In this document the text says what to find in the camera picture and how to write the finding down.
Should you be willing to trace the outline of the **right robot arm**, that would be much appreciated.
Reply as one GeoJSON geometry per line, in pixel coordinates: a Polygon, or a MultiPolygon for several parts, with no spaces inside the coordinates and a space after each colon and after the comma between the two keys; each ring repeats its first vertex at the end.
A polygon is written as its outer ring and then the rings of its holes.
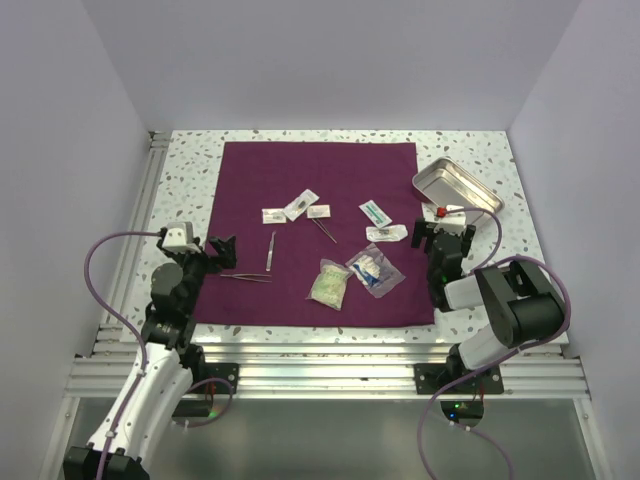
{"type": "Polygon", "coordinates": [[[488,325],[451,347],[443,365],[414,366],[420,393],[449,385],[468,392],[498,382],[498,365],[530,345],[555,339],[568,328],[565,290],[534,259],[513,257],[464,273],[475,227],[445,212],[438,222],[415,221],[411,247],[428,258],[427,287],[432,306],[442,312],[482,307],[488,325]]]}

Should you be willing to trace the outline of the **clear pouch with small parts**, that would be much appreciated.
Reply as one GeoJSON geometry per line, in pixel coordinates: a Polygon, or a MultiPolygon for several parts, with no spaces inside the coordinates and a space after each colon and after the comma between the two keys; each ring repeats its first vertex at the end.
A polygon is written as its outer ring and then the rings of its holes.
{"type": "Polygon", "coordinates": [[[408,230],[405,225],[389,225],[382,228],[367,227],[365,232],[366,238],[373,243],[400,242],[408,236],[408,230]]]}

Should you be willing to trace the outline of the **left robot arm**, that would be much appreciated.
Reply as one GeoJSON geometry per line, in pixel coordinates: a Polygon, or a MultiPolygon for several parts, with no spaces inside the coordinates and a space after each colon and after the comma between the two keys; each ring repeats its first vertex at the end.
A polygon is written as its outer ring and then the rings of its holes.
{"type": "Polygon", "coordinates": [[[155,233],[167,262],[151,277],[151,301],[141,328],[135,360],[109,413],[81,447],[63,460],[67,479],[147,479],[152,457],[171,423],[192,429],[191,414],[178,414],[183,397],[201,393],[233,398],[239,367],[216,372],[204,350],[192,341],[195,306],[209,275],[235,268],[236,239],[209,238],[207,253],[199,238],[178,226],[155,233]]]}

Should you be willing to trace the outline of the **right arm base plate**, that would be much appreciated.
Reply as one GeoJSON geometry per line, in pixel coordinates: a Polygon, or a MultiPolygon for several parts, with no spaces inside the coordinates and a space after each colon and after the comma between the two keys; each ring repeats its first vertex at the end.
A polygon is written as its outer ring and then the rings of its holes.
{"type": "Polygon", "coordinates": [[[499,367],[492,367],[473,377],[469,371],[452,374],[444,363],[417,363],[413,365],[416,393],[432,395],[449,383],[454,385],[447,393],[458,395],[489,394],[500,395],[505,392],[499,367]]]}

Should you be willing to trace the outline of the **thin dark tweezers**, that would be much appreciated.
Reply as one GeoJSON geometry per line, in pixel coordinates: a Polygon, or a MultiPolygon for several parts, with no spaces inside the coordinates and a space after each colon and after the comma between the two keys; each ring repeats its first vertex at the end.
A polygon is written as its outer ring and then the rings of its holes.
{"type": "Polygon", "coordinates": [[[320,230],[334,243],[337,244],[337,240],[330,233],[330,231],[326,228],[326,226],[322,223],[322,221],[318,218],[311,218],[312,222],[320,228],[320,230]]]}

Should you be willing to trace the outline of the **white pouch with dark item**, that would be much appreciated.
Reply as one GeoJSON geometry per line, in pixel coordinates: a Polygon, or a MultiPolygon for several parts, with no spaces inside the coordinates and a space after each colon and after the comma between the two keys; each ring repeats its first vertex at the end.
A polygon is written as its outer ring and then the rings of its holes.
{"type": "Polygon", "coordinates": [[[284,215],[289,221],[294,222],[318,200],[319,196],[317,194],[310,189],[305,189],[300,195],[284,207],[284,215]]]}

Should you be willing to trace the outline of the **green gauze bag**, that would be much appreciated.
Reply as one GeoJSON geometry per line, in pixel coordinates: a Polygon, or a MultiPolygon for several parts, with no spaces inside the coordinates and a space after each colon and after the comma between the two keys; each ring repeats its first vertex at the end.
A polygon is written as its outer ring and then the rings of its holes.
{"type": "Polygon", "coordinates": [[[335,311],[342,309],[347,284],[353,272],[331,260],[320,261],[320,272],[316,276],[307,300],[315,301],[335,311]]]}

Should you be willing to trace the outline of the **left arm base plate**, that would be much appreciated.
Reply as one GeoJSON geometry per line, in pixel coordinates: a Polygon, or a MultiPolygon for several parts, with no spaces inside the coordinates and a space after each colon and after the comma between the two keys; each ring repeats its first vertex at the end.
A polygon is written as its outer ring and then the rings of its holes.
{"type": "Polygon", "coordinates": [[[197,394],[236,394],[240,379],[238,363],[214,362],[205,363],[194,373],[193,385],[197,394]]]}

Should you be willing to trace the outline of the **clear bag blue white gloves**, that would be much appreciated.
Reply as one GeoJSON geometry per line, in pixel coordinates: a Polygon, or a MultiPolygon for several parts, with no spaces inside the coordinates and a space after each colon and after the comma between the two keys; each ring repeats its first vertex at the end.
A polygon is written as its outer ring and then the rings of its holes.
{"type": "Polygon", "coordinates": [[[405,280],[405,275],[374,243],[358,252],[345,266],[376,299],[384,297],[405,280]]]}

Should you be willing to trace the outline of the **green white packet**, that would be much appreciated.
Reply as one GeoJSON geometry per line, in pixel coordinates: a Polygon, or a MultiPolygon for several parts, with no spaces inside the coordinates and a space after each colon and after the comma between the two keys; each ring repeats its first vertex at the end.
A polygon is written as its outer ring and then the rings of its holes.
{"type": "Polygon", "coordinates": [[[359,209],[377,228],[383,228],[392,223],[392,219],[373,200],[361,204],[359,209]]]}

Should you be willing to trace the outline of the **small white packet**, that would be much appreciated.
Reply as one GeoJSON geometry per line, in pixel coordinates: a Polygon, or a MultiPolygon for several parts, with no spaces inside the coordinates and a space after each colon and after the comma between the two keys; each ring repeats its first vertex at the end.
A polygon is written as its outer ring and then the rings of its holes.
{"type": "Polygon", "coordinates": [[[262,223],[268,224],[286,224],[288,218],[283,209],[265,208],[261,211],[262,223]]]}
{"type": "Polygon", "coordinates": [[[329,205],[311,205],[306,210],[309,219],[322,219],[331,217],[331,207],[329,205]]]}

